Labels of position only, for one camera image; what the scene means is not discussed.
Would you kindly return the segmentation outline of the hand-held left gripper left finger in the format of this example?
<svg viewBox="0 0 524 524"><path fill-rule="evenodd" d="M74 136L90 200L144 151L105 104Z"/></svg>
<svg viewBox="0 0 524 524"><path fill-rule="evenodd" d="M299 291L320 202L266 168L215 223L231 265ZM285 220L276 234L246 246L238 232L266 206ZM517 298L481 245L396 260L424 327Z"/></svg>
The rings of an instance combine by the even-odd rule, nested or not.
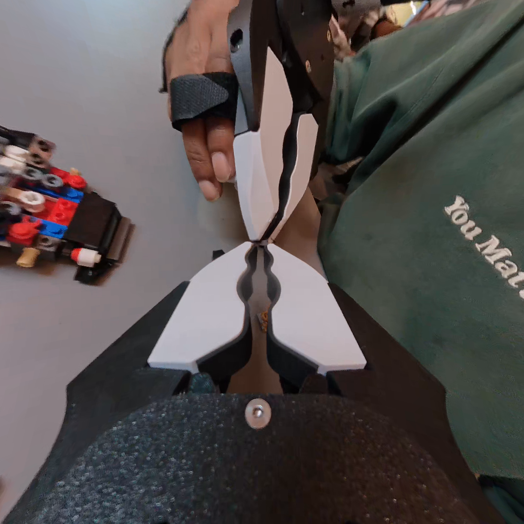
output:
<svg viewBox="0 0 524 524"><path fill-rule="evenodd" d="M231 378L252 354L251 295L252 243L245 242L190 280L148 365Z"/></svg>

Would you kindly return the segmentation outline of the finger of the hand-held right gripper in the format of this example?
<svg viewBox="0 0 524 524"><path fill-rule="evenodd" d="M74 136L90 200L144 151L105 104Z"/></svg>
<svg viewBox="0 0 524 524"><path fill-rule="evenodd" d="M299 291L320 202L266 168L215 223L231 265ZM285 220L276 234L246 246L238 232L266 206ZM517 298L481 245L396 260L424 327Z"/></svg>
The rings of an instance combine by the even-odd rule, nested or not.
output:
<svg viewBox="0 0 524 524"><path fill-rule="evenodd" d="M273 242L302 199L309 184L318 124L312 114L293 114L285 134L284 168L278 183L278 209L264 241Z"/></svg>
<svg viewBox="0 0 524 524"><path fill-rule="evenodd" d="M285 70L272 49L267 48L259 129L234 139L239 204L252 242L263 238L279 209L283 145L292 108Z"/></svg>

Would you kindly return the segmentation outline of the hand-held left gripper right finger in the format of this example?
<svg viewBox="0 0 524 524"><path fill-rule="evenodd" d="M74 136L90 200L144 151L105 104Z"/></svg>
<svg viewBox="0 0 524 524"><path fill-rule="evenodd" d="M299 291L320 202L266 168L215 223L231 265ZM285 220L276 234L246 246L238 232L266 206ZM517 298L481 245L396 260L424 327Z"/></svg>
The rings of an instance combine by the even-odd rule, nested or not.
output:
<svg viewBox="0 0 524 524"><path fill-rule="evenodd" d="M264 248L267 294L267 360L287 383L310 375L363 370L366 358L327 280L280 247Z"/></svg>

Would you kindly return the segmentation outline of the person's right hand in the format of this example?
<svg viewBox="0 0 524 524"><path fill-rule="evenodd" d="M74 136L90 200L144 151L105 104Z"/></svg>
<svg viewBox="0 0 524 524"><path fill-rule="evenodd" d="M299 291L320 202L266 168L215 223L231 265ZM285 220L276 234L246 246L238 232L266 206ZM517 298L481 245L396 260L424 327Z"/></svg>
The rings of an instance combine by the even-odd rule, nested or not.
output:
<svg viewBox="0 0 524 524"><path fill-rule="evenodd" d="M227 23L239 1L192 1L173 29L163 54L165 87L178 76L233 73ZM188 121L181 127L187 160L207 201L222 195L235 176L234 123L221 117Z"/></svg>

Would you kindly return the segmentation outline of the person's right forearm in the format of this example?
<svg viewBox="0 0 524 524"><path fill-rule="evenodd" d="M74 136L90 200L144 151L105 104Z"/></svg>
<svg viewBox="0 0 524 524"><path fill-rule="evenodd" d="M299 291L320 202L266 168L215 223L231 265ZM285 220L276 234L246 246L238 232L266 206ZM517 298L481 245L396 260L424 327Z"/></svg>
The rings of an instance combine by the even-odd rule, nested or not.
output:
<svg viewBox="0 0 524 524"><path fill-rule="evenodd" d="M361 159L354 192L444 109L494 77L496 56L523 36L523 1L483 1L367 44L336 62L324 156L341 165Z"/></svg>

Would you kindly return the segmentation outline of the black lego car model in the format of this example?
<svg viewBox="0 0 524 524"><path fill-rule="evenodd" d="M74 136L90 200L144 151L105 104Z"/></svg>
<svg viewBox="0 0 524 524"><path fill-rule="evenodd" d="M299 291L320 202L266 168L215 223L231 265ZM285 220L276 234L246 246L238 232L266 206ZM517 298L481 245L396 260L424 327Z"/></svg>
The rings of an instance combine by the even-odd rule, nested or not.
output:
<svg viewBox="0 0 524 524"><path fill-rule="evenodd" d="M38 134L1 126L1 248L25 268L69 260L75 281L97 285L120 264L133 223L78 169L55 167L55 149Z"/></svg>

